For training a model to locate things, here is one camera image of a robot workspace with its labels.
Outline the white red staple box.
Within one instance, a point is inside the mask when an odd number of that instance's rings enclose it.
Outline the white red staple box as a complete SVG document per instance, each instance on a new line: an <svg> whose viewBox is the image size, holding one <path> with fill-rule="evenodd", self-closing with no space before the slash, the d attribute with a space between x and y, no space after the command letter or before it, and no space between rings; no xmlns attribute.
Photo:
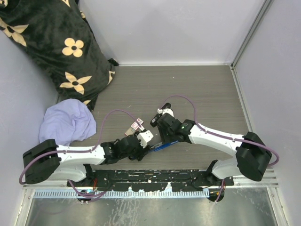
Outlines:
<svg viewBox="0 0 301 226"><path fill-rule="evenodd" d="M135 132L137 132L138 130L140 131L143 131L144 130L144 127L143 127L143 123L144 121L141 120L140 118L137 119L138 123L137 122L134 122L130 128L124 133L126 136L129 136L129 135L133 135Z"/></svg>

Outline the black stapler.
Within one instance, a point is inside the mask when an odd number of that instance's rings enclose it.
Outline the black stapler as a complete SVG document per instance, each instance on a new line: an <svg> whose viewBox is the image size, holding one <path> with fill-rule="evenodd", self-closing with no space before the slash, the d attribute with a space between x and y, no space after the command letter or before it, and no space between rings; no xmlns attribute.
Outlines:
<svg viewBox="0 0 301 226"><path fill-rule="evenodd" d="M158 124L159 118L163 115L163 112L166 109L171 109L171 104L170 103L165 103L161 108L157 109L157 114L153 117L153 119L150 121L150 125L154 128Z"/></svg>

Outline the blue stapler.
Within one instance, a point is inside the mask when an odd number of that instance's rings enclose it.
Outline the blue stapler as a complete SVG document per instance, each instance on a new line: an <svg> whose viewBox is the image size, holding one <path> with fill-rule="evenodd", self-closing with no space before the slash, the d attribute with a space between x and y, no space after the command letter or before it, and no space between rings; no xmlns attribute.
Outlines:
<svg viewBox="0 0 301 226"><path fill-rule="evenodd" d="M162 142L160 142L158 144L153 145L150 148L150 152L156 152L156 151L159 151L159 150L162 150L164 148L170 147L170 146L172 146L174 144L177 144L177 143L178 143L178 141L174 141L174 142L166 143L166 144L163 144Z"/></svg>

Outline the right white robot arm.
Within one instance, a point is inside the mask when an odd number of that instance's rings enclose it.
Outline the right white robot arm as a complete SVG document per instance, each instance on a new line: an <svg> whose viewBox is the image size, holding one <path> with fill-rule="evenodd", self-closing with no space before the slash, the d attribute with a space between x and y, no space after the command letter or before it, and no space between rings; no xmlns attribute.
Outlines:
<svg viewBox="0 0 301 226"><path fill-rule="evenodd" d="M231 156L214 160L207 169L207 182L213 186L231 176L243 175L252 181L261 181L272 157L271 151L253 132L246 135L208 130L193 120L179 121L169 113L157 114L150 122L158 128L163 143L174 141L205 145Z"/></svg>

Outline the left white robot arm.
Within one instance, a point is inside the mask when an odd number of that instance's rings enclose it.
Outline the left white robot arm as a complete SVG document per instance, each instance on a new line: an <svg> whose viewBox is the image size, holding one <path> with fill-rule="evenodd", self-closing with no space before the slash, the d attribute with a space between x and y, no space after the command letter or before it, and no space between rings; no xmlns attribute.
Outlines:
<svg viewBox="0 0 301 226"><path fill-rule="evenodd" d="M89 165L115 164L124 158L140 161L150 150L152 139L149 130L90 147L63 146L48 139L23 154L24 171L19 182L33 185L49 179L69 179L90 186L94 175Z"/></svg>

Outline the lavender crumpled cloth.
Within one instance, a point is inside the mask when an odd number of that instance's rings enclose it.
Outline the lavender crumpled cloth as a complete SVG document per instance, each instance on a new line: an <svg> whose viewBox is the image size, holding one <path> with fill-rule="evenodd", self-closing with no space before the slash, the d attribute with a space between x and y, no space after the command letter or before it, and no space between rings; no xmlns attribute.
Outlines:
<svg viewBox="0 0 301 226"><path fill-rule="evenodd" d="M77 99L66 99L49 107L40 126L39 141L55 140L69 146L96 134L96 121L88 107Z"/></svg>

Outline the black floral plush blanket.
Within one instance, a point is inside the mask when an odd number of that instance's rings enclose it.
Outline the black floral plush blanket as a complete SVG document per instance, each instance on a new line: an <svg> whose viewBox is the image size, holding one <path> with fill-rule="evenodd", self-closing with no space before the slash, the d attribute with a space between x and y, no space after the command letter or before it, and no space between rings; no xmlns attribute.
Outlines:
<svg viewBox="0 0 301 226"><path fill-rule="evenodd" d="M58 94L90 111L118 62L101 51L77 0L3 0L0 29L48 75Z"/></svg>

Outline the black mounting base plate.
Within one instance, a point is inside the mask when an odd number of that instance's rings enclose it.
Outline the black mounting base plate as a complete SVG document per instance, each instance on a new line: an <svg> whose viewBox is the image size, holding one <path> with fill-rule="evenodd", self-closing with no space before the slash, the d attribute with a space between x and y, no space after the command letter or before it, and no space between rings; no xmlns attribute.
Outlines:
<svg viewBox="0 0 301 226"><path fill-rule="evenodd" d="M173 192L202 191L211 186L220 186L222 181L198 169L97 169L87 178L73 182L75 187L96 187L99 191L134 192L164 191L168 185Z"/></svg>

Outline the aluminium slotted rail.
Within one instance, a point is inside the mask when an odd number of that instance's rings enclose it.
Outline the aluminium slotted rail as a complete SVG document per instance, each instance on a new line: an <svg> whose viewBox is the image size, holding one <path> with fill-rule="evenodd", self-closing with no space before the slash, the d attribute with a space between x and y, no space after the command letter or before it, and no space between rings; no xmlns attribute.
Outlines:
<svg viewBox="0 0 301 226"><path fill-rule="evenodd" d="M268 169L261 181L252 181L242 175L239 176L232 176L225 179L226 187L241 187L241 188L248 188L248 187L278 187L278 181L276 178L276 174L274 170Z"/></svg>

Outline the aluminium corner frame post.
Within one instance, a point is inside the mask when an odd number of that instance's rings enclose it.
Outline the aluminium corner frame post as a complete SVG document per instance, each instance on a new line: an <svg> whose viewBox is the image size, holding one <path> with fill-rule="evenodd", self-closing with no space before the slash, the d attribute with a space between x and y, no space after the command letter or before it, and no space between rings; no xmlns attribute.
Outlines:
<svg viewBox="0 0 301 226"><path fill-rule="evenodd" d="M264 19L265 15L267 14L269 8L273 4L274 0L264 0L262 6L259 9L259 12L257 13L250 29L248 30L248 33L246 37L244 38L242 44L240 45L240 48L236 54L236 56L233 59L233 62L231 63L230 67L231 69L235 69L237 66L239 60L241 59L243 53L245 52L247 46L249 45L251 39L255 35L257 29L259 28L262 20Z"/></svg>

